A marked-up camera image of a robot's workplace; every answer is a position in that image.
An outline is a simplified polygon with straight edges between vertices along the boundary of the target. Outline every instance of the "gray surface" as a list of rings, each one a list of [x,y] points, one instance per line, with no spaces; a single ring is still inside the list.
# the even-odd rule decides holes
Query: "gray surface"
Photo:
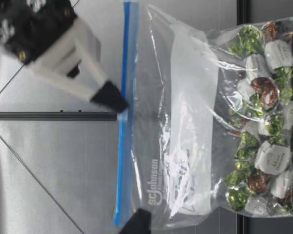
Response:
[[[293,16],[293,0],[251,0],[252,23]]]
[[[236,25],[235,0],[150,0],[193,27]],[[102,65],[120,83],[123,6],[119,0],[81,0],[77,12],[103,42]],[[0,91],[19,69],[0,54]],[[88,85],[86,71],[80,79]],[[93,111],[97,107],[55,90],[23,69],[0,94],[0,111]],[[2,122],[0,135],[25,161],[85,233],[113,234],[117,123]],[[233,234],[236,216],[217,210],[198,227],[158,234]],[[32,176],[0,140],[0,234],[77,234]]]

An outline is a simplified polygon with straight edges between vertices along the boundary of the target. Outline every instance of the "candy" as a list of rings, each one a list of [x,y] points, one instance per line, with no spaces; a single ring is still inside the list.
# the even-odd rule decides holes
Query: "candy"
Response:
[[[285,171],[280,174],[272,183],[271,194],[277,198],[284,199],[287,192],[293,185],[293,170]]]
[[[265,110],[274,107],[279,101],[279,89],[270,78],[254,79],[251,86],[261,95],[260,103]]]
[[[285,171],[291,156],[289,147],[273,145],[265,141],[257,152],[255,168],[266,174],[277,176]]]
[[[258,124],[258,132],[264,136],[276,136],[281,134],[284,128],[283,113],[271,114]]]
[[[228,188],[233,188],[238,186],[241,182],[247,182],[248,170],[238,170],[233,171],[229,176],[225,178],[225,185]]]
[[[234,211],[241,211],[248,201],[248,194],[243,189],[230,189],[228,192],[228,202]]]
[[[265,58],[261,54],[248,56],[245,67],[249,84],[256,78],[271,77]]]
[[[255,217],[266,217],[268,216],[267,200],[261,196],[250,196],[244,210]]]
[[[241,44],[247,51],[248,55],[261,52],[263,50],[264,35],[254,26],[244,27],[240,31],[240,39]]]
[[[248,186],[256,194],[264,193],[268,190],[269,175],[260,171],[255,171],[248,179]]]
[[[250,86],[247,79],[242,79],[239,81],[237,90],[241,94],[243,101],[247,103],[251,103],[251,97],[256,94],[256,91]]]
[[[282,40],[269,42],[265,46],[265,57],[271,72],[280,67],[293,67],[293,54],[289,44]]]
[[[263,27],[266,39],[272,41],[277,37],[277,29],[275,23],[268,23]]]
[[[275,84],[280,90],[280,101],[288,105],[293,97],[292,79],[293,79],[293,68],[292,67],[281,67],[276,69]]]
[[[283,107],[284,126],[283,129],[291,130],[293,128],[293,101]]]
[[[240,42],[234,42],[230,46],[233,54],[242,56],[251,55],[263,51],[264,34],[254,26],[246,26],[239,32]]]
[[[281,208],[281,205],[275,200],[271,200],[267,203],[267,212],[270,216],[276,215]]]
[[[236,161],[236,163],[235,163],[235,167],[236,167],[238,170],[243,170],[243,169],[248,169],[248,168],[250,168],[250,164],[249,164],[249,162],[247,162],[247,161]]]

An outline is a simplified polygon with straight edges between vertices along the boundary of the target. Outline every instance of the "ziplock bag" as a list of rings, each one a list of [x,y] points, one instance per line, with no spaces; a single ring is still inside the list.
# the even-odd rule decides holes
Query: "ziplock bag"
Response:
[[[293,18],[208,33],[154,6],[140,19],[116,224],[130,201],[155,229],[219,206],[293,216]]]

